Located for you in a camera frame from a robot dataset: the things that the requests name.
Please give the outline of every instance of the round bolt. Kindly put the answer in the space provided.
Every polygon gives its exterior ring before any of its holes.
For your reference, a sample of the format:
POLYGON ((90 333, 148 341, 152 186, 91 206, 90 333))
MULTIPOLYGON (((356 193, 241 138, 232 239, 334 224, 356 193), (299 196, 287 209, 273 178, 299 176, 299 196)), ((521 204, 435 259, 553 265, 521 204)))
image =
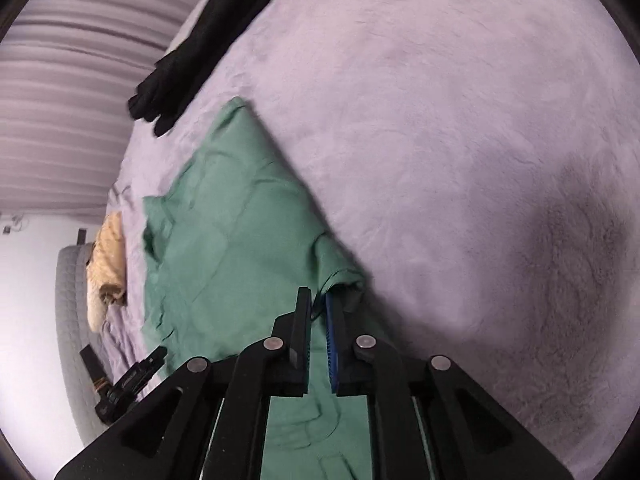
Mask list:
POLYGON ((267 350, 280 350, 284 345, 284 341, 279 337, 268 337, 262 344, 267 350))
POLYGON ((441 372, 445 372, 451 368, 451 359, 448 357, 444 357, 444 355, 436 355, 431 358, 431 366, 433 366, 436 370, 440 370, 441 372))
POLYGON ((359 335, 356 338, 356 345, 360 348, 373 348, 376 345, 376 338, 372 335, 359 335))
POLYGON ((207 368, 207 360, 203 357, 194 357, 187 363, 187 370, 198 374, 207 368))

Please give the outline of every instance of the gray curtain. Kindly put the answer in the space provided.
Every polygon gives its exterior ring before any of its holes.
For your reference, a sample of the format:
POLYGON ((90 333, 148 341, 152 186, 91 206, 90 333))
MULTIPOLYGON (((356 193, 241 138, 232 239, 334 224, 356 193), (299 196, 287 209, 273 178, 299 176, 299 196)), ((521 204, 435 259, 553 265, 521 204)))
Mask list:
POLYGON ((198 0, 30 0, 0 43, 0 212, 99 221, 126 103, 198 0))

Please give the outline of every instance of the triangular cutout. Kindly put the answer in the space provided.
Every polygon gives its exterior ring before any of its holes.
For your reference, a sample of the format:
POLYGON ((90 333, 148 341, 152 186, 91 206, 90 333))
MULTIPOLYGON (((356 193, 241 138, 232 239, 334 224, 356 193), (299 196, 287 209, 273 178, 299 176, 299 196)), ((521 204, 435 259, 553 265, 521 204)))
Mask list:
POLYGON ((122 443, 124 446, 136 450, 148 458, 155 456, 164 437, 164 432, 178 407, 181 395, 182 392, 178 389, 170 391, 151 412, 123 434, 122 443))
POLYGON ((491 454, 513 442, 511 432, 466 390, 456 390, 456 399, 478 453, 491 454))

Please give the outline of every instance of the white wall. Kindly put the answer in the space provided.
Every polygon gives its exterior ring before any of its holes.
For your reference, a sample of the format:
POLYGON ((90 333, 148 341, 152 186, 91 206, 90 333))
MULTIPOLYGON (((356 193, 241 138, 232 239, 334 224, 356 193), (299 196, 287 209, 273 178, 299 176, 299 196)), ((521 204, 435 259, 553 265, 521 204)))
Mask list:
POLYGON ((89 228, 88 240, 97 228, 26 219, 23 231, 0 235, 0 428, 36 480, 50 480, 82 449, 56 338, 58 251, 76 243, 78 228, 89 228))

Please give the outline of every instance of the rolled yellow towel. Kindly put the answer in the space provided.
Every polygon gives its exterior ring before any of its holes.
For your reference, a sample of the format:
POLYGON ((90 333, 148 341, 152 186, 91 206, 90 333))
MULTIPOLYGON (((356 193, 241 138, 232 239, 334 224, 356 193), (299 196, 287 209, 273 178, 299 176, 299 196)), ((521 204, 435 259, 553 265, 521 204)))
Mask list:
POLYGON ((115 212, 104 219, 86 266, 87 319, 92 332, 98 332, 102 327, 111 303, 124 303, 126 270, 122 215, 115 212))

